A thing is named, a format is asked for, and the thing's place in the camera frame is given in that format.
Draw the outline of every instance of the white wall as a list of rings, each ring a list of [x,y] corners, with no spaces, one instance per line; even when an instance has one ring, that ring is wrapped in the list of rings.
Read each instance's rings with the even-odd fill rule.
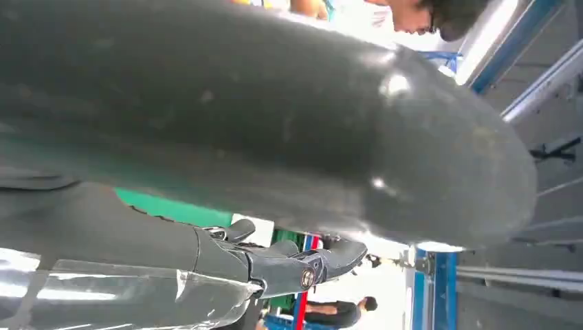
[[[405,273],[394,265],[360,268],[356,269],[358,276],[348,274],[335,282],[319,285],[315,293],[310,291],[308,300],[358,303],[365,296],[373,296],[379,304],[377,310],[364,314],[350,329],[401,329],[405,310]]]

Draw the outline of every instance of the wet reflective surface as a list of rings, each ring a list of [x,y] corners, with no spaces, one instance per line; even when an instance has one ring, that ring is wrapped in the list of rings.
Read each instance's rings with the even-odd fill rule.
[[[479,248],[530,221],[512,128],[409,49],[216,0],[0,6],[19,166],[348,237]]]
[[[0,249],[0,328],[211,329],[237,320],[256,290],[177,269]]]

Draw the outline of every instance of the blue frame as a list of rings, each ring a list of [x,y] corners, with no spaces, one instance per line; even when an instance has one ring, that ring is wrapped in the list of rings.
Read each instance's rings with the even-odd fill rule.
[[[528,42],[563,3],[564,1],[561,0],[535,0],[490,59],[480,76],[476,78],[472,89],[478,94],[483,93],[498,74],[516,60]]]

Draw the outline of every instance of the person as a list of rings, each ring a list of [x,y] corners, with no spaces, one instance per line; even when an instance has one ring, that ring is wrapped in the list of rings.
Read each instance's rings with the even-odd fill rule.
[[[311,302],[306,304],[305,321],[337,329],[352,327],[368,311],[378,307],[374,297],[365,297],[358,304],[347,301]]]
[[[327,20],[335,12],[363,12],[359,7],[372,5],[376,9],[372,10],[369,18],[371,25],[383,25],[386,17],[392,14],[393,29],[396,32],[425,34],[439,31],[441,38],[450,42],[460,39],[468,32],[489,2],[490,0],[291,0],[290,10]]]

